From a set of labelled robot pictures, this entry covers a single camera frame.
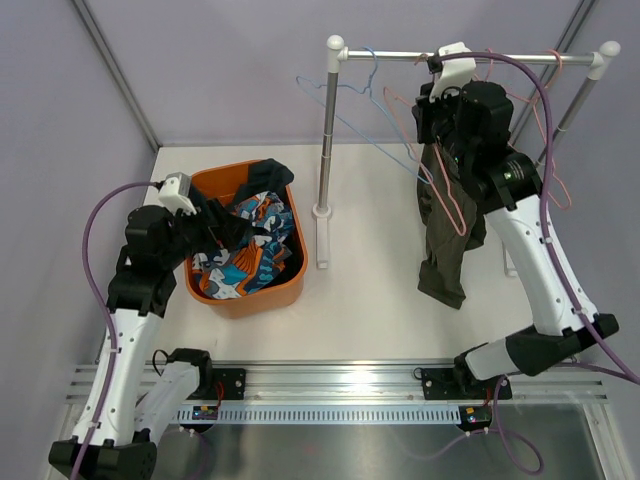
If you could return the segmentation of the patterned blue orange shorts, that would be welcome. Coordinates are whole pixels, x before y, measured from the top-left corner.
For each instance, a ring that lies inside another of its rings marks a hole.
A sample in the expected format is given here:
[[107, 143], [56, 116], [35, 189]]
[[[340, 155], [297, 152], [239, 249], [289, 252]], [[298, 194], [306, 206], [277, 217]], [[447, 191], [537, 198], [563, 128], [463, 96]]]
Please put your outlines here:
[[230, 208], [244, 228], [231, 250], [197, 253], [193, 278], [208, 298], [228, 300], [253, 294], [271, 284], [292, 255], [285, 241], [295, 230], [293, 212], [271, 191], [257, 193]]

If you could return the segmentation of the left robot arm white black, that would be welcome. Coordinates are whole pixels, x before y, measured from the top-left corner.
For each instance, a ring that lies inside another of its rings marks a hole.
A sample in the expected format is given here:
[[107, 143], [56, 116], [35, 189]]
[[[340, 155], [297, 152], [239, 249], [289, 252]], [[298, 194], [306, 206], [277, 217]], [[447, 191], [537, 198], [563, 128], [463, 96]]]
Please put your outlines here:
[[116, 274], [102, 305], [106, 338], [84, 412], [49, 463], [68, 479], [149, 479], [161, 437], [181, 405], [219, 408], [244, 397], [242, 370], [216, 368], [206, 350], [177, 348], [146, 395], [146, 356], [176, 287], [175, 269], [208, 246], [229, 245], [240, 221], [218, 202], [147, 205], [132, 211]]

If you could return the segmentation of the olive green shorts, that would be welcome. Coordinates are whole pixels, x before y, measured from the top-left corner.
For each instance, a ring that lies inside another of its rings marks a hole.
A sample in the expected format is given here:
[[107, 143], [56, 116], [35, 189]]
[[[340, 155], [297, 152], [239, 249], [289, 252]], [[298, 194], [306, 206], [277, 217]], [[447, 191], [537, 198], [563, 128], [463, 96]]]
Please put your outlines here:
[[[437, 159], [431, 146], [423, 148], [421, 163], [430, 171], [437, 187], [444, 182], [437, 166]], [[460, 309], [466, 295], [461, 284], [464, 254], [484, 244], [486, 237], [485, 220], [478, 213], [474, 200], [464, 191], [459, 181], [458, 169], [453, 158], [440, 150], [446, 162], [451, 181], [452, 193], [461, 207], [467, 223], [467, 233], [458, 236], [448, 220], [432, 184], [419, 180], [416, 187], [417, 205], [425, 226], [426, 259], [422, 261], [418, 289], [453, 309]]]

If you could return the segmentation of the dark navy shorts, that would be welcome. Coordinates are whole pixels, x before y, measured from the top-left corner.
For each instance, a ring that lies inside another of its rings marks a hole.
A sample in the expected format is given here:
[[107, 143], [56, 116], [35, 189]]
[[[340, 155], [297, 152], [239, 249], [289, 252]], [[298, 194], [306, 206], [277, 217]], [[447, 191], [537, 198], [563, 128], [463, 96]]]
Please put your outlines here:
[[251, 163], [247, 181], [236, 190], [233, 202], [240, 203], [263, 193], [275, 193], [280, 199], [286, 195], [286, 187], [294, 181], [294, 173], [273, 158]]

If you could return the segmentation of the pink hanger olive shorts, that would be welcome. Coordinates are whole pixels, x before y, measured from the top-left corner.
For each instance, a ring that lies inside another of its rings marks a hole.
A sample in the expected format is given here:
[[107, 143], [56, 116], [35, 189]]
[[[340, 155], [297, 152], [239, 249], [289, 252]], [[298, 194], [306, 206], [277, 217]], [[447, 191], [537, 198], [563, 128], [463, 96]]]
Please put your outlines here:
[[433, 146], [432, 151], [437, 159], [437, 166], [439, 167], [439, 172], [444, 182], [443, 187], [437, 187], [436, 180], [432, 179], [431, 184], [433, 193], [440, 202], [440, 205], [456, 234], [458, 236], [464, 236], [467, 233], [467, 223], [463, 218], [461, 207], [452, 193], [451, 181], [447, 172], [446, 162], [443, 160], [438, 146]]

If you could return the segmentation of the pink hanger patterned shorts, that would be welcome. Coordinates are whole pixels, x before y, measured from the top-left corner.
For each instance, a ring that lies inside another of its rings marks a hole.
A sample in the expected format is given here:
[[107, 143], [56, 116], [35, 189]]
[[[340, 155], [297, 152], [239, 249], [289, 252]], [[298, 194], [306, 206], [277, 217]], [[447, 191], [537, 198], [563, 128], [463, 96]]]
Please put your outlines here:
[[424, 165], [421, 163], [420, 155], [418, 154], [416, 147], [411, 141], [408, 133], [408, 128], [405, 126], [402, 116], [396, 109], [396, 105], [401, 104], [408, 110], [410, 110], [412, 104], [387, 86], [383, 88], [383, 100], [389, 113], [392, 116], [395, 127], [399, 131], [400, 139], [402, 140], [403, 145], [406, 147], [410, 159], [418, 166], [420, 170], [423, 170]]

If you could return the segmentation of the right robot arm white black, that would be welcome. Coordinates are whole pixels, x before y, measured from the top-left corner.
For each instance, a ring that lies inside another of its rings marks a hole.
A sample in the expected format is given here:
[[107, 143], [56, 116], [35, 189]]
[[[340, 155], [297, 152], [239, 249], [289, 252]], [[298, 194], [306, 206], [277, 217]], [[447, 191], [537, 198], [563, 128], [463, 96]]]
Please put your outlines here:
[[619, 330], [573, 273], [533, 161], [509, 144], [513, 110], [504, 88], [485, 81], [424, 84], [412, 108], [418, 142], [451, 157], [463, 192], [510, 254], [532, 313], [525, 329], [455, 358], [453, 385], [466, 397], [512, 372], [536, 376]]

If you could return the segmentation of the black shorts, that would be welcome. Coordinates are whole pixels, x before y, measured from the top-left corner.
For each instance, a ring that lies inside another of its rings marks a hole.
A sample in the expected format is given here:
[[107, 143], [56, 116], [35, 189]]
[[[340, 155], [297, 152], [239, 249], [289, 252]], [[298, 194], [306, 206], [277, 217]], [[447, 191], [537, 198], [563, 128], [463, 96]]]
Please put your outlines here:
[[290, 255], [284, 260], [284, 269], [271, 283], [272, 286], [283, 285], [291, 281], [302, 267], [305, 250], [300, 247], [298, 240], [294, 237], [288, 237], [284, 245], [289, 249]]

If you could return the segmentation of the blue wire hanger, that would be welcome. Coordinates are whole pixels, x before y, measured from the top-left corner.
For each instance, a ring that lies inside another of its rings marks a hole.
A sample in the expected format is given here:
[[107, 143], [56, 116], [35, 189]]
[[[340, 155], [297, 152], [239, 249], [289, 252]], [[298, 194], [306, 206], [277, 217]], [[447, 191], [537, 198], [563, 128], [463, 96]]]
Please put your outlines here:
[[[307, 82], [298, 86], [296, 78], [306, 77], [316, 84], [324, 84], [326, 79], [327, 49], [302, 49], [291, 60], [286, 74], [286, 85], [291, 88], [289, 105], [285, 109], [287, 119], [283, 122], [284, 137], [296, 144], [319, 142], [324, 126], [324, 107], [312, 99], [324, 99], [326, 91], [316, 90]], [[390, 87], [410, 103], [418, 95], [419, 85], [426, 80], [426, 69], [411, 67], [407, 62], [382, 61], [375, 65], [371, 60], [348, 61], [341, 67], [336, 115], [334, 121], [334, 141], [366, 143], [408, 172], [412, 177], [421, 173], [410, 159], [406, 147], [399, 136], [391, 114], [383, 100], [383, 88]], [[410, 125], [409, 110], [396, 105], [402, 116], [412, 143], [415, 130]]]

